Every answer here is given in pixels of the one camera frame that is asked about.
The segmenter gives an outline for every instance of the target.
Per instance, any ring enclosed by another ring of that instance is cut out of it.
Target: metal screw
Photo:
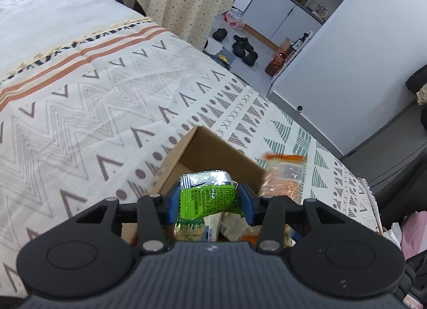
[[[160,240],[147,240],[144,244],[142,244],[142,248],[145,251],[156,252],[163,249],[164,244]]]
[[[260,248],[264,251],[276,251],[280,247],[280,244],[275,240],[264,240],[260,242]]]

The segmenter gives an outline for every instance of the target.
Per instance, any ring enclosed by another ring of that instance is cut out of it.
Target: kitchen counter
[[[320,24],[324,24],[325,21],[322,20],[321,18],[317,17],[315,14],[313,14],[309,9],[307,9],[304,5],[298,3],[297,0],[290,0],[292,3],[294,3],[295,5],[299,6],[302,10],[304,10],[307,14],[309,14],[313,19],[315,19],[317,22],[319,22]]]

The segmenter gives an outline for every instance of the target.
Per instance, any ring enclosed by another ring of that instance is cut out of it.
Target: baseboard
[[[277,46],[276,44],[272,43],[269,39],[267,39],[266,37],[264,37],[262,34],[258,33],[255,29],[253,29],[252,27],[245,25],[243,30],[245,32],[248,32],[250,35],[252,35],[254,38],[258,39],[261,43],[263,43],[264,45],[268,46],[269,48],[271,48],[273,51],[277,51],[277,49],[279,48],[279,46]]]

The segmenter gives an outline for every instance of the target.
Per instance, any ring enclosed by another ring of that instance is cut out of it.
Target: barcode
[[[219,231],[223,236],[225,236],[228,231],[228,227],[221,222],[221,224],[219,225]]]

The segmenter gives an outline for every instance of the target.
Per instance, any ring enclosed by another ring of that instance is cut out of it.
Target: shoe
[[[227,30],[225,28],[219,28],[215,33],[212,34],[212,37],[216,41],[223,41],[227,36]]]
[[[237,57],[245,57],[246,51],[245,51],[245,44],[243,43],[239,43],[239,42],[235,42],[233,44],[233,53],[237,56]]]
[[[249,52],[249,54],[242,58],[242,61],[252,67],[258,58],[258,54],[255,51]]]
[[[244,37],[239,37],[238,35],[234,35],[234,40],[236,40],[238,43],[243,43],[245,45],[245,50],[248,52],[251,52],[254,50],[254,47],[249,44],[249,39]]]

